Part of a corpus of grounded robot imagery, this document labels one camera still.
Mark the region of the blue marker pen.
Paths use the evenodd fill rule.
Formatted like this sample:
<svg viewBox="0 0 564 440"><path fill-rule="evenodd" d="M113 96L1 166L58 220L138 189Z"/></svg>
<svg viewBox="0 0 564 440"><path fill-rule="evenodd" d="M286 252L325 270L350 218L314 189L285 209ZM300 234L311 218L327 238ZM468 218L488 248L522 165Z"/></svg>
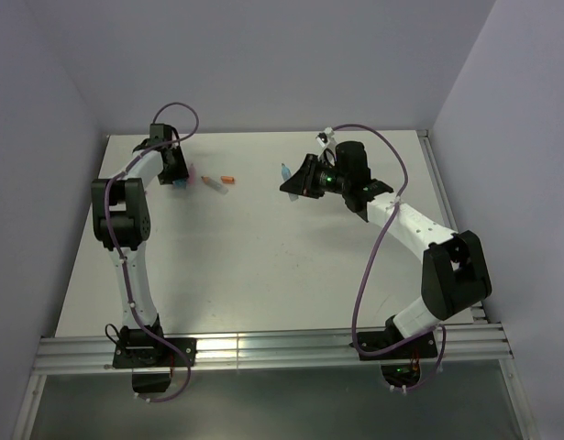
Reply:
<svg viewBox="0 0 564 440"><path fill-rule="evenodd" d="M283 163L282 164L282 185L280 191L286 193L291 202L295 202L299 198L299 187L293 181L293 174L291 170Z"/></svg>

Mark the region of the pink marker pen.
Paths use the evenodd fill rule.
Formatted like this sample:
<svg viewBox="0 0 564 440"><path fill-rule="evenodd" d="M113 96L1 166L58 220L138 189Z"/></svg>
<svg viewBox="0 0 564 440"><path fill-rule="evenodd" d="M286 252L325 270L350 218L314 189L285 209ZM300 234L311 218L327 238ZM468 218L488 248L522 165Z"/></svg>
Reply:
<svg viewBox="0 0 564 440"><path fill-rule="evenodd" d="M194 182L195 182L195 177L196 177L196 170L195 170L195 166L193 163L191 163L188 166L188 178L186 179L186 188L190 189Z"/></svg>

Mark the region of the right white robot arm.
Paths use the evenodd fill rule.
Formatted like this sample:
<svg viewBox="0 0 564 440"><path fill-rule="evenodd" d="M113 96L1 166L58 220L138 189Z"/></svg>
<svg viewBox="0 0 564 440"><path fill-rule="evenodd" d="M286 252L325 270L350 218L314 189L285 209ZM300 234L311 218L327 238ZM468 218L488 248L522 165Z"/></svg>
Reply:
<svg viewBox="0 0 564 440"><path fill-rule="evenodd" d="M481 241L471 231L457 232L438 224L404 203L391 186L372 178L362 143L341 142L334 156L334 162L328 163L324 155L306 155L280 189L312 199L336 193L352 213L380 227L370 253L373 257L385 236L391 235L419 258L419 296L386 321L379 344L361 342L360 332L351 332L351 345L363 358L389 354L405 357L415 348L418 338L491 294Z"/></svg>

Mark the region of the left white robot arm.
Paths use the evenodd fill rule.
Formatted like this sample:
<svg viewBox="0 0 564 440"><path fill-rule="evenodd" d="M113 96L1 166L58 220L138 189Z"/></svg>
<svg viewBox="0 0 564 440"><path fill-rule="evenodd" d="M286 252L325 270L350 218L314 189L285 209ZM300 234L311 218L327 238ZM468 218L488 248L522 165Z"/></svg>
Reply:
<svg viewBox="0 0 564 440"><path fill-rule="evenodd" d="M163 334L146 264L151 234L147 187L153 180L172 185L188 178L176 128L153 122L149 137L134 148L122 171L91 183L94 236L109 252L121 298L122 325L114 329L116 338L111 340L116 344L117 368L194 363L192 339L169 340Z"/></svg>

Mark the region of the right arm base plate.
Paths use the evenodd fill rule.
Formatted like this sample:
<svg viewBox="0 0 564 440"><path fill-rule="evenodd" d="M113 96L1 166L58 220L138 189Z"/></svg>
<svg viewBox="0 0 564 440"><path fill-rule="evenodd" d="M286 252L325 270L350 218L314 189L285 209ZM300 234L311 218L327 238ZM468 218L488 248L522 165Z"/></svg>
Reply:
<svg viewBox="0 0 564 440"><path fill-rule="evenodd" d="M403 338L392 330L358 333L359 346L366 353L384 350L402 340ZM422 382L423 373L427 373L423 371L421 362L427 359L438 359L439 356L436 339L434 333L431 332L378 356L359 354L359 360L377 361L388 389L407 393L413 387L418 386Z"/></svg>

